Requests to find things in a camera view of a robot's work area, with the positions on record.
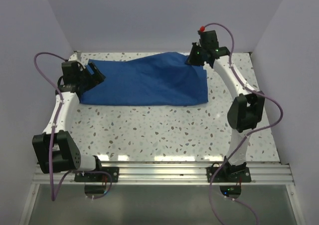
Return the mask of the blue surgical cloth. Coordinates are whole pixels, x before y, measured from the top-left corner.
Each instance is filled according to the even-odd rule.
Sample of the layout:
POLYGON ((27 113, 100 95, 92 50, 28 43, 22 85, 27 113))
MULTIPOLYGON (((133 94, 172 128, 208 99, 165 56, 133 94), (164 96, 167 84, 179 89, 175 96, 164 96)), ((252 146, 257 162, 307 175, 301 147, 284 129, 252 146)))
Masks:
POLYGON ((207 72, 166 52, 129 61, 92 60, 106 79, 86 91, 86 105, 195 106, 208 102, 207 72))

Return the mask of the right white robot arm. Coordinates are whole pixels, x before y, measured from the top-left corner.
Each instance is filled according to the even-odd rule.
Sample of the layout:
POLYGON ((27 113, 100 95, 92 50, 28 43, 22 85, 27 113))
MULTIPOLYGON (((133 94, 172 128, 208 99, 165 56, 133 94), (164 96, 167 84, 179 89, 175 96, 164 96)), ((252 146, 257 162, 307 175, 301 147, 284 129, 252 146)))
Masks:
POLYGON ((254 88, 231 61, 227 47, 220 47, 216 31, 205 31, 202 27, 198 34, 199 42, 192 43, 187 65, 204 66, 205 63, 221 77, 232 97, 232 104, 227 112, 227 121, 232 128, 230 147, 225 156, 222 176, 227 181, 234 181, 240 171, 246 168, 246 153, 249 143, 248 133, 261 121, 265 98, 254 94, 254 88))

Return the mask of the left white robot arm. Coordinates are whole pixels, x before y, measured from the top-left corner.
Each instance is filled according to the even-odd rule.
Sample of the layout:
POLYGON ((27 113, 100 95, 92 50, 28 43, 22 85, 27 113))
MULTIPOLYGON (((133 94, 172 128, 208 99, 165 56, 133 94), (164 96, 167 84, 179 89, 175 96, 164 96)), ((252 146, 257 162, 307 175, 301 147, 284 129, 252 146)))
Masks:
POLYGON ((102 179, 104 170, 96 155, 81 154, 70 135, 73 115, 83 94, 105 80, 96 65, 84 66, 78 61, 62 63, 63 75, 55 88, 55 107, 51 118, 39 135, 32 138, 32 145, 43 173, 86 171, 92 181, 102 179))

